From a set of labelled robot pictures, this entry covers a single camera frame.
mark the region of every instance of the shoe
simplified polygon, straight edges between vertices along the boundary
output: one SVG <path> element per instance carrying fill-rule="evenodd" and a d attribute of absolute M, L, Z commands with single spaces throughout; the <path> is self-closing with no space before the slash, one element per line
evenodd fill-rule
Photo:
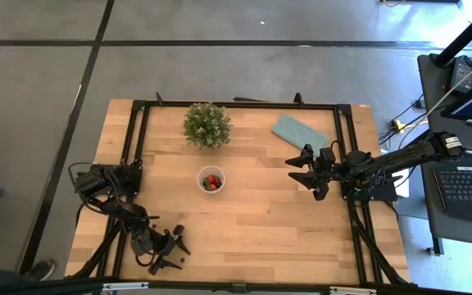
<path fill-rule="evenodd" d="M 47 259 L 32 266 L 32 269 L 26 275 L 33 277 L 36 281 L 42 281 L 48 279 L 55 268 L 56 262 L 52 259 Z"/>

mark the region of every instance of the wooden tabletop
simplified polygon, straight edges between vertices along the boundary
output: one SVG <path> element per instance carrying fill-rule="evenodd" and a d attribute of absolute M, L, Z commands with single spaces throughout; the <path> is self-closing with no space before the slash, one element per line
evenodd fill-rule
<path fill-rule="evenodd" d="M 132 100 L 111 100 L 95 161 L 117 164 L 125 140 Z M 165 268 L 151 276 L 138 266 L 126 245 L 120 277 L 193 282 L 272 284 L 358 284 L 347 205 L 338 183 L 331 182 L 324 201 L 287 173 L 284 164 L 300 150 L 272 133 L 282 114 L 336 139 L 331 111 L 229 108 L 230 143 L 219 150 L 188 146 L 182 135 L 186 107 L 151 107 L 143 146 L 143 180 L 136 202 L 144 206 L 156 229 L 185 227 L 184 243 L 169 260 L 182 270 Z M 379 155 L 378 136 L 369 106 L 354 105 L 353 120 L 360 150 Z M 347 123 L 342 119 L 344 135 Z M 131 145 L 134 153 L 136 137 Z M 217 194 L 196 183 L 203 166 L 221 167 L 225 187 Z M 409 279 L 402 238 L 394 212 L 382 202 L 370 204 L 377 244 L 392 266 Z M 102 241 L 107 218 L 83 209 L 66 274 L 74 274 Z M 115 253 L 112 247 L 111 257 Z M 368 276 L 370 258 L 364 245 Z M 111 273 L 109 259 L 107 274 Z"/>

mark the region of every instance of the green plant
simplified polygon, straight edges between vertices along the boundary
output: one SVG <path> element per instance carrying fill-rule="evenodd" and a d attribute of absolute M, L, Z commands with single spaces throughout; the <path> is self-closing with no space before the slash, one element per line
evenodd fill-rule
<path fill-rule="evenodd" d="M 185 115 L 184 135 L 199 148 L 219 148 L 229 143 L 230 118 L 224 107 L 212 102 L 194 103 Z"/>

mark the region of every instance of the floor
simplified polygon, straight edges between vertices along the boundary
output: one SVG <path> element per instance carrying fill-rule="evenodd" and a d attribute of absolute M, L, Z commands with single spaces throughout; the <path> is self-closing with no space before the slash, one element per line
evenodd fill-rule
<path fill-rule="evenodd" d="M 388 8 L 377 0 L 122 0 L 103 27 L 104 40 L 337 42 L 317 48 L 70 45 L 96 38 L 106 4 L 0 0 L 0 40 L 18 40 L 0 43 L 0 186 L 6 189 L 0 197 L 0 269 L 18 268 L 76 98 L 83 105 L 37 254 L 37 260 L 58 262 L 57 278 L 79 206 L 66 165 L 93 159 L 111 98 L 154 99 L 158 91 L 168 100 L 290 102 L 300 92 L 306 102 L 370 104 L 383 132 L 421 95 L 416 57 L 438 52 L 470 20 L 451 3 Z M 54 42 L 39 45 L 54 46 L 19 44 L 45 39 Z M 472 44 L 464 53 L 472 56 Z M 401 224 L 413 282 L 472 292 L 472 244 L 446 241 L 446 256 L 429 256 L 423 252 L 431 245 L 427 220 L 402 217 Z"/>

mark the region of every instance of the blue cloth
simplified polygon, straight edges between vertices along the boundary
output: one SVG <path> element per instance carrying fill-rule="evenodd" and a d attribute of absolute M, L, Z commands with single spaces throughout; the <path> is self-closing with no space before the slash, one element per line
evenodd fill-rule
<path fill-rule="evenodd" d="M 309 143 L 312 146 L 312 150 L 315 151 L 315 157 L 320 154 L 319 150 L 329 140 L 322 133 L 285 114 L 282 115 L 278 123 L 273 127 L 272 132 L 299 149 L 303 149 L 306 143 Z"/>

